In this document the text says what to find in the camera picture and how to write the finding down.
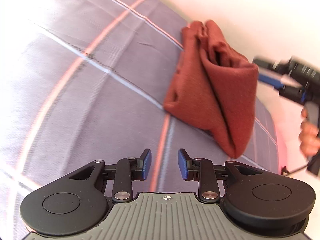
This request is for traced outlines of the person's right hand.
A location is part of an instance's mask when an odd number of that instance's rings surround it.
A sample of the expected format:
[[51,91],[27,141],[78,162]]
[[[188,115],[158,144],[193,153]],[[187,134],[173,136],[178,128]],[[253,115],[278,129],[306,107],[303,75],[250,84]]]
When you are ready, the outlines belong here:
[[308,112],[305,108],[303,108],[301,116],[304,120],[300,124],[300,151],[306,158],[311,158],[319,151],[319,129],[307,120]]

